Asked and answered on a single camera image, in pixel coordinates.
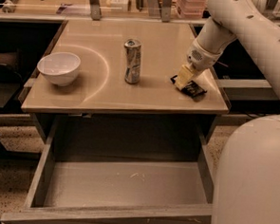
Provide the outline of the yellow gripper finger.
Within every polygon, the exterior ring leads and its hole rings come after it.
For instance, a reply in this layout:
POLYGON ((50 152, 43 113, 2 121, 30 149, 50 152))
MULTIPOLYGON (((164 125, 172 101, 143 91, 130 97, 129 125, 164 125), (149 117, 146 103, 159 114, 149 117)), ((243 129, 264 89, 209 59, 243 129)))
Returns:
POLYGON ((176 77, 175 81, 175 86, 179 89, 182 90, 186 84, 189 83, 189 78, 183 75, 178 74, 176 77))
POLYGON ((179 72, 179 79, 182 83, 189 83, 199 72, 189 65, 182 65, 179 72))

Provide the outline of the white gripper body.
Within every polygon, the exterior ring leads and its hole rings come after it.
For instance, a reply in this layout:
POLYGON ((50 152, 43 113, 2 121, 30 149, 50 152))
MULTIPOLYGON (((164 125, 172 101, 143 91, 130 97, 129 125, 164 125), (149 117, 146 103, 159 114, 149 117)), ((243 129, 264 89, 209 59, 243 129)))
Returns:
POLYGON ((195 39, 186 52, 188 67, 195 71, 208 69, 217 62, 221 52, 221 48, 205 47, 195 39))

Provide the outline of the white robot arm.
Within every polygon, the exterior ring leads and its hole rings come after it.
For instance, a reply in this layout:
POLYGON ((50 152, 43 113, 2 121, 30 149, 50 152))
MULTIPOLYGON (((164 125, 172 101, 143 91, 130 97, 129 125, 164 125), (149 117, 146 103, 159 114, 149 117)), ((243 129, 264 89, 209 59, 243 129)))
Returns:
MULTIPOLYGON (((209 19, 187 51, 174 81, 179 90, 238 40, 280 99, 280 27, 252 0, 208 0, 209 19)), ((280 224, 280 115, 239 126, 216 170, 211 224, 280 224)))

